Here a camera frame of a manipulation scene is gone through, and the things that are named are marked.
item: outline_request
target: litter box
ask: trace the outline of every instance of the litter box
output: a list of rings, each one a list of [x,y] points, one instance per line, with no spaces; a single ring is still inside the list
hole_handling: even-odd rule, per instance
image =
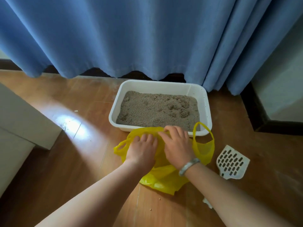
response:
[[[111,125],[123,131],[132,131],[133,129],[141,128],[140,126],[130,126],[116,124],[117,117],[120,113],[121,103],[125,94],[128,91],[136,91],[139,93],[151,94],[168,94],[168,95],[183,95],[192,96],[197,100],[200,122],[204,123],[210,130],[212,128],[211,115],[206,90],[197,84],[160,82],[150,80],[127,80],[120,85],[119,91],[115,98],[108,119]],[[209,132],[201,125],[200,131],[196,132],[196,136],[204,136]]]

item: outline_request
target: litter clump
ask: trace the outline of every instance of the litter clump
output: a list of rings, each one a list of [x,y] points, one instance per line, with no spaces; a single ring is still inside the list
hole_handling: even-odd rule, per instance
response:
[[[142,127],[173,125],[192,131],[200,121],[197,105],[197,100],[191,96],[128,91],[116,123]]]

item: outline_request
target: bracelet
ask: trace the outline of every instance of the bracelet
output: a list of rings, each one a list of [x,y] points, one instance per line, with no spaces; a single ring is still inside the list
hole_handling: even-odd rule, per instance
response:
[[[196,163],[199,163],[200,160],[198,158],[190,160],[187,164],[184,165],[179,171],[179,176],[184,176],[185,172],[190,168],[191,166],[195,165]]]

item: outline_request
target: litter scoop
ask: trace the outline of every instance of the litter scoop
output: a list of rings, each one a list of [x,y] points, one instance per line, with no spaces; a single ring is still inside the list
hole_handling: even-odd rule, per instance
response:
[[[225,146],[216,160],[217,167],[220,170],[220,176],[224,179],[243,178],[249,162],[249,158],[245,157],[243,154],[236,151],[229,145]],[[211,204],[206,198],[203,199],[203,202],[212,209]]]

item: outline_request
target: blue curtain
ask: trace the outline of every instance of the blue curtain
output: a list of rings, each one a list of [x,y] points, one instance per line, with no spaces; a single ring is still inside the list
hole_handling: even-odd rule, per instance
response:
[[[31,77],[92,67],[154,80],[184,73],[239,94],[303,12],[303,0],[0,0],[0,49]]]

